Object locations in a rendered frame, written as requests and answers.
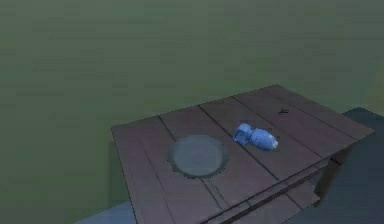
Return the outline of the grey round plate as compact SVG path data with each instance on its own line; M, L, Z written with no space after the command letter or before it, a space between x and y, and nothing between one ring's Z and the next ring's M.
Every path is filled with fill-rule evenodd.
M188 135L175 141L167 161L175 172L195 178L211 178L222 172L229 153L224 144L208 135Z

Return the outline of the blue lying bottle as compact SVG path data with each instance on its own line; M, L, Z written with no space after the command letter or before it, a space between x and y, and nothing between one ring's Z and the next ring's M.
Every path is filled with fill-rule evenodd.
M278 147L277 139L264 129L253 129L247 123L241 123L232 139L242 146L252 145L263 151L271 151Z

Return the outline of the brown wooden plank table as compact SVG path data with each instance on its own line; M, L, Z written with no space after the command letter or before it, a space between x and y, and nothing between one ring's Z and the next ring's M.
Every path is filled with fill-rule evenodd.
M263 151L235 142L241 123L268 131L278 147ZM287 191L372 132L280 85L112 129L137 224L240 224L241 217L272 200L295 210ZM206 134L227 147L222 172L199 180L172 170L166 151L189 134Z

